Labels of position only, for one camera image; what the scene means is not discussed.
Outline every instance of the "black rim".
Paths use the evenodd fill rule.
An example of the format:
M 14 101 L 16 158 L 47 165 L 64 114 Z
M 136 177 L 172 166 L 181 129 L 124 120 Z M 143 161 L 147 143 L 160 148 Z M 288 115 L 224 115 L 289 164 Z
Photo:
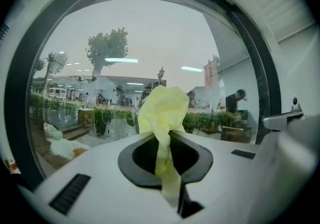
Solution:
M 236 9 L 227 1 L 209 1 L 223 9 L 231 20 L 233 19 L 234 25 L 244 38 L 251 38 L 251 46 L 254 47 L 248 48 L 248 51 L 256 75 L 261 70 L 264 70 L 260 76 L 257 76 L 261 77 L 262 81 L 262 85 L 259 87 L 259 96 L 263 95 L 264 101 L 260 101 L 263 115 L 280 114 L 280 88 L 279 86 L 275 86 L 279 85 L 278 76 L 276 73 L 271 75 L 272 70 L 275 71 L 276 69 L 262 37 L 254 37 L 252 35 L 252 33 L 257 33 L 258 30 L 239 9 Z M 44 176 L 40 165 L 36 162 L 37 158 L 34 156 L 35 151 L 29 130 L 28 100 L 30 96 L 29 88 L 32 81 L 30 71 L 33 68 L 35 58 L 40 54 L 49 36 L 63 17 L 92 3 L 94 3 L 92 0 L 54 0 L 39 14 L 23 36 L 9 68 L 4 92 L 6 132 L 10 148 L 21 170 L 22 177 L 32 189 L 35 189 L 43 181 Z M 22 128 L 23 125 L 20 125 L 19 129 L 17 129 L 16 124 L 24 124 L 24 127 Z M 257 139 L 257 142 L 262 140 L 265 133 L 266 131 L 259 135 L 260 139 Z

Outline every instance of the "yellow plastic bag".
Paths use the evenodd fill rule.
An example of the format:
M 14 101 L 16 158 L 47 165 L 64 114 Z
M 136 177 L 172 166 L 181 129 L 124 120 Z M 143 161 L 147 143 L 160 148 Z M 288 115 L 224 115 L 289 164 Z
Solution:
M 179 198 L 181 177 L 174 167 L 170 151 L 170 130 L 185 131 L 182 122 L 189 105 L 188 96 L 178 87 L 156 87 L 143 104 L 138 124 L 140 133 L 152 131 L 159 141 L 155 175 L 162 180 L 166 199 Z

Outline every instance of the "sky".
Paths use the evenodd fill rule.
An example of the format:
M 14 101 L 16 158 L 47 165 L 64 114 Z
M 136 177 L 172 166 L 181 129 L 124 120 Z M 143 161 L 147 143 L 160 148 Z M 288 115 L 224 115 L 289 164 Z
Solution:
M 88 37 L 122 27 L 128 32 L 126 58 L 138 59 L 138 63 L 105 66 L 102 76 L 157 79 L 163 67 L 167 87 L 178 86 L 189 92 L 195 86 L 205 85 L 204 72 L 181 70 L 182 66 L 203 69 L 213 55 L 219 56 L 204 16 L 191 8 L 160 0 L 111 0 L 74 12 L 52 33 L 41 58 L 50 52 L 67 52 L 72 65 L 64 66 L 55 76 L 91 76 L 93 65 L 85 51 Z M 47 63 L 34 77 L 44 77 L 46 70 Z

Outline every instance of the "glass window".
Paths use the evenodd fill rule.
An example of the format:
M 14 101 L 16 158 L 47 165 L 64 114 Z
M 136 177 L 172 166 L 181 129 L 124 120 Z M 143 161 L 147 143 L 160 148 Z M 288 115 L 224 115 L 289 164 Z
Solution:
M 159 0 L 94 4 L 63 19 L 37 63 L 32 140 L 54 170 L 92 147 L 138 134 L 140 111 L 159 86 L 179 87 L 188 97 L 187 133 L 255 142 L 255 71 L 234 26 L 214 10 Z M 38 138 L 43 130 L 46 140 Z M 51 148 L 53 140 L 77 142 L 81 150 Z

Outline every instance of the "van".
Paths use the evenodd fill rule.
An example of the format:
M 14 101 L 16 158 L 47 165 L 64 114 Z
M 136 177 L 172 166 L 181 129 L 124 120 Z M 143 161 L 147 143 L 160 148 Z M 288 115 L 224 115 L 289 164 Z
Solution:
M 64 88 L 50 88 L 48 98 L 65 99 L 66 89 Z

